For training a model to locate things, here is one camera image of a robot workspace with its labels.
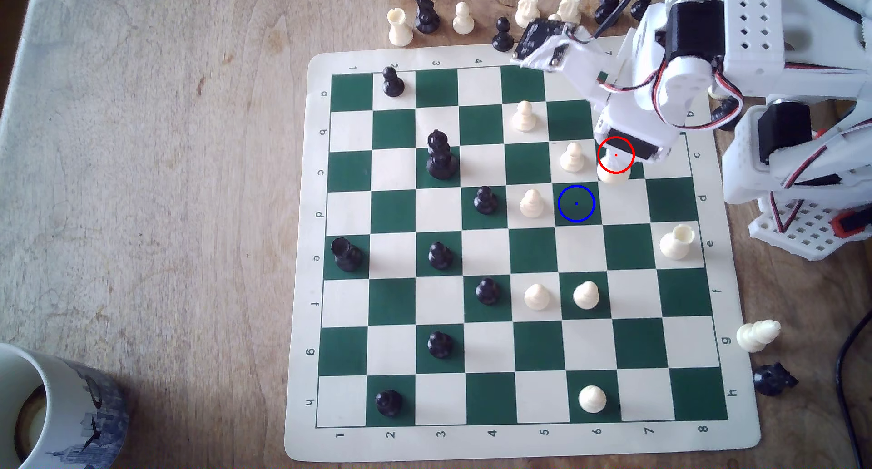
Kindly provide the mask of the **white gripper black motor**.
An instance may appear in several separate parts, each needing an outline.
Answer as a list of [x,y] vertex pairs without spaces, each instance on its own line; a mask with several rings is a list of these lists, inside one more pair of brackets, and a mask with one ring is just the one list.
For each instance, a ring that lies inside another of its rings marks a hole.
[[624,43],[609,54],[598,43],[569,44],[569,81],[600,114],[594,134],[597,142],[643,162],[655,162],[670,153],[681,129],[664,119],[666,109],[652,101],[663,64],[663,49],[643,54],[639,63]]

